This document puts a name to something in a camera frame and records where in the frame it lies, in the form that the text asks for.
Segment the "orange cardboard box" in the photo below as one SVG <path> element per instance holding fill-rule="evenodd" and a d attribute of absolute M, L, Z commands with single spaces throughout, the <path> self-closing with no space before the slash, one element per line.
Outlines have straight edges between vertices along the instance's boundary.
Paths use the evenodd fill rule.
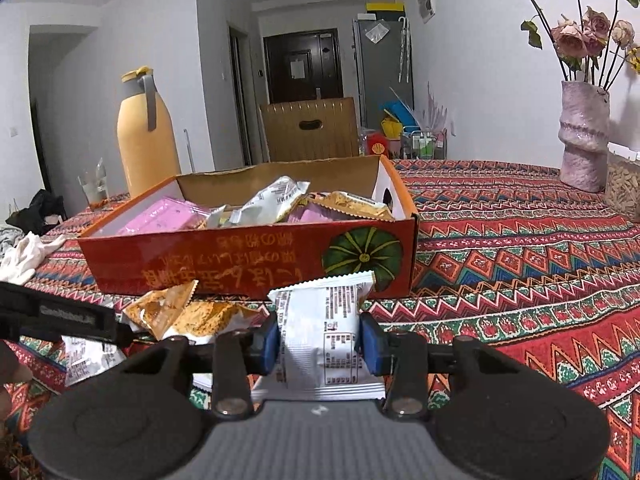
<path fill-rule="evenodd" d="M 162 197 L 206 207 L 241 206 L 280 176 L 311 183 L 310 192 L 347 191 L 385 202 L 393 222 L 353 219 L 116 236 Z M 372 298 L 407 296 L 418 213 L 384 156 L 272 162 L 252 168 L 177 176 L 119 207 L 78 238 L 100 291 L 142 295 L 198 279 L 200 294 L 264 300 L 281 286 L 361 270 L 376 273 Z"/>

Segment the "flower vase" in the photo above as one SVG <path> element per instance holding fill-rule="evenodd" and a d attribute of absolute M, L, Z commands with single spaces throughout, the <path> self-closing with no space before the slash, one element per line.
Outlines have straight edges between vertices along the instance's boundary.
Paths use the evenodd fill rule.
<path fill-rule="evenodd" d="M 602 191 L 607 180 L 609 93 L 581 81 L 562 81 L 558 137 L 564 142 L 560 180 L 582 191 Z"/>

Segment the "paper notice on door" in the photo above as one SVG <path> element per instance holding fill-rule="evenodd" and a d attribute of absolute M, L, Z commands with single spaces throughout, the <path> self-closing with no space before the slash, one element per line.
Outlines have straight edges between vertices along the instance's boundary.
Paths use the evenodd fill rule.
<path fill-rule="evenodd" d="M 296 60 L 291 62 L 291 78 L 292 79 L 306 78 L 304 61 Z"/>

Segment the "tablecloth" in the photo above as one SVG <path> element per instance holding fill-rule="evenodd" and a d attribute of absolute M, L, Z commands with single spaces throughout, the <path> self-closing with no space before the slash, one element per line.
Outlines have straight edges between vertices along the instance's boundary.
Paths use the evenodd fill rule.
<path fill-rule="evenodd" d="M 612 434 L 598 478 L 640 479 L 640 226 L 601 195 L 565 186 L 551 168 L 407 160 L 397 168 L 420 213 L 413 291 L 370 302 L 370 312 L 388 330 L 414 330 L 431 342 L 477 337 L 585 396 L 605 411 Z M 52 235 L 74 236 L 101 214 L 79 214 Z M 74 240 L 28 286 L 117 310 L 132 301 L 100 294 Z M 26 338 L 14 348 L 35 380 L 11 389 L 17 436 L 9 462 L 18 478 L 37 478 L 24 434 L 62 391 L 64 354 Z M 428 381 L 431 405 L 447 402 L 447 377 Z M 196 391 L 192 400 L 201 404 L 205 395 Z"/>

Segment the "refrigerator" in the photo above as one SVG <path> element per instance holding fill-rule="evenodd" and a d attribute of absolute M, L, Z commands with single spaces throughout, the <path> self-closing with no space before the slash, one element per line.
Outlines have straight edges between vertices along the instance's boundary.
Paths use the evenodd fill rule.
<path fill-rule="evenodd" d="M 371 20 L 354 20 L 353 35 L 358 69 L 360 125 L 364 128 L 380 130 L 380 123 L 385 118 L 382 105 L 398 99 L 391 88 L 407 105 L 414 107 L 414 79 L 410 69 L 409 82 L 406 81 L 407 49 L 405 45 L 402 81 L 398 82 L 402 23 L 384 22 L 389 32 L 378 43 L 373 43 L 366 34 L 375 24 L 376 22 Z"/>

